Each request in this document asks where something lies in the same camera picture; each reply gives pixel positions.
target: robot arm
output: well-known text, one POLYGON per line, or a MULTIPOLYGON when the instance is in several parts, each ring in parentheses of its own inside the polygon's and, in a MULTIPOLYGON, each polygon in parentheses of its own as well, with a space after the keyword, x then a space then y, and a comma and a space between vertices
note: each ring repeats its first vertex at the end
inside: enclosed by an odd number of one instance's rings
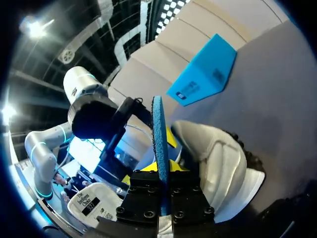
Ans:
POLYGON ((56 166, 52 149, 67 142, 71 135, 71 126, 66 122, 44 131, 32 131, 25 138, 24 146, 35 168, 35 189, 42 197, 49 197, 52 192, 56 166))
MULTIPOLYGON (((66 73, 64 89, 71 104, 85 94, 107 97, 106 88, 80 66, 66 73)), ((52 195, 51 181, 56 166, 52 149, 65 143, 71 135, 72 126, 65 122, 44 131, 32 131, 25 138, 25 150, 35 168, 35 190, 41 197, 50 198, 52 195)))

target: person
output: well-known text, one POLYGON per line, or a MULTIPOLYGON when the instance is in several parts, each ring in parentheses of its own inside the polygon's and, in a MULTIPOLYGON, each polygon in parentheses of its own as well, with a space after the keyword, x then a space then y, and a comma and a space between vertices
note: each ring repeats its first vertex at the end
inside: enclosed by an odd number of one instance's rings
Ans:
POLYGON ((55 174, 53 179, 55 184, 61 185, 64 188, 64 192, 69 199, 76 195, 80 190, 90 185, 88 181, 81 182, 77 177, 65 179, 59 172, 55 174))

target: gray surface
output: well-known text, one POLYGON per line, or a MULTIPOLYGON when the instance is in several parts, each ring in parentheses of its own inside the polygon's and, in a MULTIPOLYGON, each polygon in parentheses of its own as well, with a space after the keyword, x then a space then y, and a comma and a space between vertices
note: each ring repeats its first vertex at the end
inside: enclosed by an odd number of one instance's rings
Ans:
POLYGON ((317 175, 317 66, 301 32, 289 21, 238 52, 225 90, 187 107, 187 119, 236 132, 260 156, 266 180, 251 202, 262 211, 301 192, 317 175))

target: blue pad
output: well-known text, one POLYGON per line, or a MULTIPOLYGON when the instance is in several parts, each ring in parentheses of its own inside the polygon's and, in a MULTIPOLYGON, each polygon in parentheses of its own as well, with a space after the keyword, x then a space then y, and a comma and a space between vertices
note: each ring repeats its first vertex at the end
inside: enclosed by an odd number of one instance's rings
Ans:
MULTIPOLYGON (((168 189, 168 173, 169 173, 169 160, 167 149, 167 137, 165 127, 165 117, 163 102, 161 96, 155 96, 152 101, 152 116, 153 116, 153 147, 154 154, 158 165, 158 176, 162 181, 163 189, 167 192, 168 189)), ((163 201, 161 207, 161 215, 168 215, 168 205, 163 201)))
POLYGON ((215 34, 187 65, 167 95, 186 106, 221 92, 236 55, 236 51, 215 34))

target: white wall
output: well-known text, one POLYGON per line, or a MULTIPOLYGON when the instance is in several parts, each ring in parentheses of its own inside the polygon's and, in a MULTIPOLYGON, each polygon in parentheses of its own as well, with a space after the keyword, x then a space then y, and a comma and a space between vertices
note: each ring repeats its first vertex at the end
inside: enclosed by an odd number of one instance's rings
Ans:
POLYGON ((252 38, 288 20, 274 0, 209 0, 243 24, 252 38))

